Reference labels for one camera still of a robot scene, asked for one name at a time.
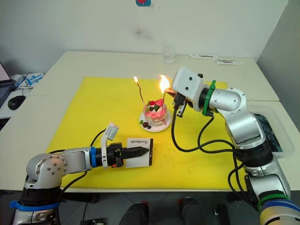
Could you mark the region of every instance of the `cake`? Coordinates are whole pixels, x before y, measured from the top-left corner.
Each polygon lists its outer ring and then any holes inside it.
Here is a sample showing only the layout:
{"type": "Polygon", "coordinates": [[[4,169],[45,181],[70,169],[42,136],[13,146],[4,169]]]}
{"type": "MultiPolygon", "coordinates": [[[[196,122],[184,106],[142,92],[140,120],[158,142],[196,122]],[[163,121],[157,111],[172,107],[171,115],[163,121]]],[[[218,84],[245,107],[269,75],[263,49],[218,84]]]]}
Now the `cake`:
{"type": "Polygon", "coordinates": [[[145,121],[141,120],[140,124],[148,129],[151,129],[152,126],[166,125],[166,113],[167,107],[163,98],[156,101],[149,101],[143,108],[145,121]]]}

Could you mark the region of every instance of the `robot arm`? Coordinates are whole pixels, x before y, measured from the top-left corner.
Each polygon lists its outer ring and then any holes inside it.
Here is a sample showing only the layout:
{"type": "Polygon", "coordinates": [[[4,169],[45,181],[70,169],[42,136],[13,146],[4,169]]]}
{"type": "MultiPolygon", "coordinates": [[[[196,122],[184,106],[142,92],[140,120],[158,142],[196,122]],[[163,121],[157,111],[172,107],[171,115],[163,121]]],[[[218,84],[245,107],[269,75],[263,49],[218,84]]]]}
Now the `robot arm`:
{"type": "Polygon", "coordinates": [[[124,159],[142,156],[149,151],[143,147],[123,148],[121,143],[107,146],[107,140],[112,141],[118,129],[116,125],[109,124],[101,138],[101,143],[105,144],[101,148],[75,148],[33,157],[26,167],[22,197],[10,203],[10,207],[16,208],[13,225],[51,224],[55,209],[59,206],[63,176],[86,172],[98,166],[121,167],[124,159]]]}
{"type": "Polygon", "coordinates": [[[182,117],[187,104],[204,116],[212,116],[212,112],[221,114],[232,143],[241,153],[236,158],[245,165],[247,190],[251,201],[259,204],[261,224],[299,224],[300,209],[288,200],[288,182],[258,119],[247,109],[245,94],[234,88],[216,89],[215,81],[208,86],[202,78],[202,74],[185,67],[177,72],[172,84],[176,93],[174,108],[179,108],[177,115],[182,117]]]}

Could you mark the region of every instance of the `computer mouse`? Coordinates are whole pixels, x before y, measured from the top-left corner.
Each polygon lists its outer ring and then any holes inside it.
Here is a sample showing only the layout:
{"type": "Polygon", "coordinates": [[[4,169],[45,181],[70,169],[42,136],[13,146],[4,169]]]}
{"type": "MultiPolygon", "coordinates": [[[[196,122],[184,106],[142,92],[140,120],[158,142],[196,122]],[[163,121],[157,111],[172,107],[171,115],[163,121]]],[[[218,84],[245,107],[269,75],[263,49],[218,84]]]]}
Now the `computer mouse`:
{"type": "Polygon", "coordinates": [[[17,108],[20,107],[20,105],[23,103],[23,101],[25,100],[25,96],[23,95],[19,95],[19,96],[16,96],[16,97],[13,97],[11,98],[7,105],[9,107],[9,109],[11,110],[16,110],[17,108]]]}

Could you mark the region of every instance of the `white card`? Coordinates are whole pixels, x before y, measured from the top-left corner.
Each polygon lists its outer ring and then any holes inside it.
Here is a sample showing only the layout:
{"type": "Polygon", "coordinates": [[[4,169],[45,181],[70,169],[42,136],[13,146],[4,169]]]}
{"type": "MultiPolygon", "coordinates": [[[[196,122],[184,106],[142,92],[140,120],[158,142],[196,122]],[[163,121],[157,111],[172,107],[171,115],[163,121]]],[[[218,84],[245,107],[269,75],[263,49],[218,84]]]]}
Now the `white card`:
{"type": "Polygon", "coordinates": [[[190,54],[191,59],[202,59],[202,60],[217,60],[216,55],[204,55],[204,54],[190,54]]]}
{"type": "Polygon", "coordinates": [[[240,61],[240,60],[216,60],[215,64],[218,64],[218,65],[244,65],[243,61],[240,61]]]}
{"type": "Polygon", "coordinates": [[[153,138],[128,138],[127,148],[132,147],[144,147],[149,151],[140,157],[126,159],[126,168],[132,167],[144,167],[152,165],[152,149],[153,149],[153,138]]]}

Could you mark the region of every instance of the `card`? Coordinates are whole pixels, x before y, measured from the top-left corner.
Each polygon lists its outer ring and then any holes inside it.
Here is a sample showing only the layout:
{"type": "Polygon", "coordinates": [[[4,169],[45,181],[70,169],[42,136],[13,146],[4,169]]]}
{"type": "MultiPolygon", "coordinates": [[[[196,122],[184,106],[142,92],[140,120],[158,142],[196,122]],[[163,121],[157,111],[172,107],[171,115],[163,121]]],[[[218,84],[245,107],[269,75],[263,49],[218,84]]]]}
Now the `card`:
{"type": "Polygon", "coordinates": [[[126,168],[132,167],[144,167],[152,165],[152,149],[153,149],[153,138],[128,138],[127,148],[132,147],[144,147],[149,151],[140,157],[126,159],[126,168]]]}

